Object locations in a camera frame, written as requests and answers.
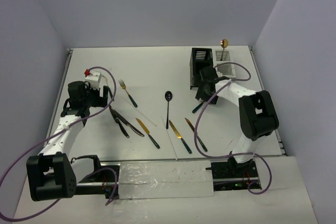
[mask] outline black spoon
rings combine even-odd
[[[164,94],[164,97],[166,98],[166,101],[168,102],[167,106],[167,123],[166,123],[166,129],[169,128],[169,102],[173,99],[173,94],[171,91],[167,91],[166,94]]]

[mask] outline black handle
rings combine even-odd
[[[149,138],[152,140],[153,144],[155,145],[156,148],[160,149],[160,146],[158,145],[158,143],[154,140],[154,138],[151,135],[148,135]]]
[[[130,136],[128,135],[127,131],[125,130],[124,126],[122,126],[121,122],[118,121],[119,127],[122,131],[122,133],[124,133],[125,137],[129,138]]]
[[[166,129],[167,130],[169,129],[168,121],[169,121],[169,102],[168,102],[168,106],[167,106],[167,122],[166,122]]]
[[[189,148],[189,146],[187,145],[187,143],[184,141],[184,139],[183,138],[181,138],[181,141],[182,141],[182,143],[183,143],[183,145],[184,145],[184,147],[187,149],[187,151],[189,152],[189,154],[192,154],[192,151],[191,151],[191,149]]]
[[[128,97],[130,98],[131,102],[133,103],[134,107],[138,107],[137,103],[133,100],[133,98],[131,97],[131,95],[129,94]]]
[[[193,109],[192,113],[195,114],[197,112],[197,110],[199,110],[200,107],[202,107],[203,103],[204,102],[201,102],[199,105],[197,105],[197,107]]]
[[[109,110],[110,110],[111,115],[112,115],[113,118],[114,118],[114,115],[113,115],[113,108],[112,108],[111,106],[109,106]]]
[[[200,139],[200,137],[199,137],[199,136],[197,136],[197,139],[198,139],[198,141],[199,141],[199,143],[200,143],[201,147],[203,148],[203,150],[204,150],[205,152],[207,152],[207,151],[208,151],[208,149],[205,147],[205,145],[203,144],[203,142],[202,142],[202,140]]]

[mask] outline fork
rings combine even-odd
[[[128,94],[128,97],[130,98],[130,100],[131,100],[131,102],[133,103],[133,105],[134,105],[134,107],[138,107],[138,105],[137,105],[137,103],[134,101],[134,99],[131,97],[131,95],[129,94],[129,92],[127,92],[127,90],[126,90],[126,85],[125,85],[125,83],[123,82],[123,80],[119,80],[119,84],[120,84],[120,86],[121,86],[121,88],[123,89],[123,90],[125,90],[126,91],[126,93]]]

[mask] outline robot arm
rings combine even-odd
[[[208,101],[217,90],[232,82],[225,76],[218,77],[212,66],[203,68],[200,75],[202,81],[196,98],[203,101]],[[265,136],[270,135],[279,127],[278,117],[267,91],[249,90],[232,82],[217,96],[225,98],[239,108],[240,128],[243,133],[232,154],[254,153]],[[216,104],[218,97],[215,97],[211,103]],[[234,159],[238,164],[242,164],[251,160],[252,157],[252,155],[239,155]]]
[[[219,90],[230,80],[223,80],[215,84]],[[267,91],[253,91],[236,83],[231,83],[219,94],[226,100],[239,107],[240,128],[242,135],[232,154],[251,152],[254,153],[257,146],[279,126],[279,121]],[[252,159],[252,155],[235,156],[237,163],[244,163]]]
[[[95,155],[76,160],[73,165],[68,159],[77,135],[86,124],[84,118],[90,115],[90,107],[107,105],[108,87],[104,86],[101,97],[100,79],[101,73],[92,71],[84,82],[68,84],[69,99],[64,104],[54,134],[65,132],[50,140],[37,156],[29,157],[26,163],[30,195],[34,201],[71,198],[76,192],[77,182],[100,168]]]

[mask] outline white tabletop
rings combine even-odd
[[[215,192],[200,198],[116,200],[107,207],[103,195],[63,199],[44,214],[24,223],[273,223],[317,224],[294,157],[266,158],[273,174],[262,195],[246,190]],[[261,186],[268,183],[265,165],[256,160]],[[26,181],[15,218],[36,213],[50,201],[32,202]]]
[[[207,47],[220,50],[221,47]],[[181,159],[202,157],[193,144],[193,132],[185,122],[185,117],[195,123],[198,113],[191,111],[198,101],[196,89],[190,90],[190,56],[192,47],[133,47],[133,48],[80,48],[74,49],[66,73],[65,84],[61,91],[52,132],[55,131],[68,98],[67,84],[83,80],[84,71],[93,66],[102,66],[111,70],[115,79],[123,79],[127,90],[133,96],[138,109],[146,114],[157,126],[153,126],[124,99],[127,94],[118,85],[117,95],[112,106],[141,132],[135,118],[140,118],[148,127],[151,135],[161,146],[157,149],[150,139],[136,135],[125,127],[130,138],[126,138],[114,122],[110,112],[104,111],[88,120],[86,127],[78,135],[70,157],[97,154],[102,161],[141,161],[160,159]],[[232,61],[243,64],[252,74],[248,82],[239,83],[256,91],[261,90],[249,48],[247,46],[229,46]],[[238,77],[245,77],[243,69],[236,67]],[[170,119],[192,149],[189,154],[171,129],[165,129],[167,102],[164,94],[173,93],[170,103]],[[218,99],[216,105],[210,105],[199,125],[199,136],[208,148],[209,155],[228,154],[239,140],[242,132],[239,125],[238,107]],[[267,137],[259,146],[260,155],[281,155],[275,133]]]

